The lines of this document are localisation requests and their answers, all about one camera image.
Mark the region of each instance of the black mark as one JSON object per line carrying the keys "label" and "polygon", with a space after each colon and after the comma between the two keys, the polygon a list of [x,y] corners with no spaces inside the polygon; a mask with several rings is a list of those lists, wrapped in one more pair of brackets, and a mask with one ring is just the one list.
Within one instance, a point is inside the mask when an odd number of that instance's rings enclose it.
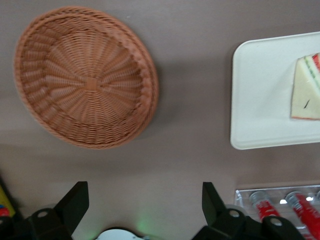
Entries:
{"label": "black mark", "polygon": [[310,99],[306,102],[306,105],[304,106],[303,109],[305,109],[308,106],[308,103],[310,102]]}

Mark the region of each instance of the basket rim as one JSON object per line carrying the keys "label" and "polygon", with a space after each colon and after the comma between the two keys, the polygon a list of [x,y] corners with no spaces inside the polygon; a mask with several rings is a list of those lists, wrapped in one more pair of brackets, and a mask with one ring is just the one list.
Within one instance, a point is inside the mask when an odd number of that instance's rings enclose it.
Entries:
{"label": "basket rim", "polygon": [[[83,143],[71,138],[68,138],[61,133],[57,132],[51,126],[46,123],[39,114],[34,110],[32,104],[28,101],[26,93],[23,89],[22,84],[22,78],[21,78],[21,60],[22,60],[22,53],[24,51],[24,46],[26,41],[28,40],[29,36],[33,34],[34,30],[39,28],[45,23],[51,22],[52,20],[58,19],[58,18],[65,18],[67,16],[74,16],[77,15],[90,15],[90,17],[95,17],[98,19],[103,19],[104,21],[108,21],[109,23],[112,23],[115,28],[122,31],[126,36],[128,36],[128,39],[131,40],[131,42],[127,42],[127,44],[135,44],[135,46],[140,50],[140,53],[137,52],[131,52],[130,49],[125,48],[130,52],[130,54],[139,54],[143,56],[144,63],[148,66],[149,72],[150,72],[150,81],[151,81],[151,88],[152,88],[152,94],[151,94],[151,104],[147,110],[147,113],[145,114],[145,118],[138,127],[134,128],[134,131],[130,131],[130,133],[125,136],[124,138],[121,138],[117,141],[112,141],[110,143]],[[148,52],[145,45],[142,43],[142,41],[137,37],[137,35],[123,22],[118,20],[117,18],[103,12],[100,10],[95,10],[93,8],[89,7],[83,7],[83,6],[63,6],[60,8],[56,8],[53,10],[50,10],[48,12],[43,13],[42,15],[34,18],[31,23],[26,27],[26,29],[21,34],[17,45],[15,49],[15,55],[14,55],[14,82],[16,89],[19,92],[19,97],[26,106],[26,108],[29,110],[31,115],[40,123],[40,125],[45,128],[48,132],[56,136],[57,138],[69,143],[73,144],[78,147],[83,148],[89,148],[89,149],[110,149],[115,148],[118,146],[121,146],[134,138],[136,138],[145,128],[146,126],[151,122],[152,117],[155,113],[155,110],[158,105],[158,98],[159,98],[159,80],[157,75],[157,70],[155,67],[155,64],[150,56],[150,53]]]}

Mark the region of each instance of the woven basket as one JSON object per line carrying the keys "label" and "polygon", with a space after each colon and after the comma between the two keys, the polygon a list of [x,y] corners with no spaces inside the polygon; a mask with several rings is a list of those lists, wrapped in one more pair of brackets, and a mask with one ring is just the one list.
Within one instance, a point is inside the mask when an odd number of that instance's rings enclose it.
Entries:
{"label": "woven basket", "polygon": [[158,78],[145,46],[119,20],[89,8],[36,18],[20,37],[14,73],[36,120],[80,147],[127,143],[157,106]]}

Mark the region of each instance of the red bottle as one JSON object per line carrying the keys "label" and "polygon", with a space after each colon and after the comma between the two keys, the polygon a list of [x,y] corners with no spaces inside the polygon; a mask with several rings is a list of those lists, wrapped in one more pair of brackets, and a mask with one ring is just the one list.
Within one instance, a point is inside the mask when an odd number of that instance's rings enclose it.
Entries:
{"label": "red bottle", "polygon": [[300,191],[293,191],[285,200],[315,239],[320,240],[320,213],[306,200],[306,196]]}
{"label": "red bottle", "polygon": [[280,217],[280,214],[273,206],[268,194],[265,191],[256,191],[251,194],[249,199],[252,205],[258,210],[260,220],[268,216]]}

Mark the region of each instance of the white plate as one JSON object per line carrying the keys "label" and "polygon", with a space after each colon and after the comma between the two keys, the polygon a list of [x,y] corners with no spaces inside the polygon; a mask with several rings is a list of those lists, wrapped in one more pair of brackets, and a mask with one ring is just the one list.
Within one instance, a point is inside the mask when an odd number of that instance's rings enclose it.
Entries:
{"label": "white plate", "polygon": [[239,150],[320,142],[320,121],[290,118],[296,61],[320,32],[251,40],[233,55],[231,136]]}

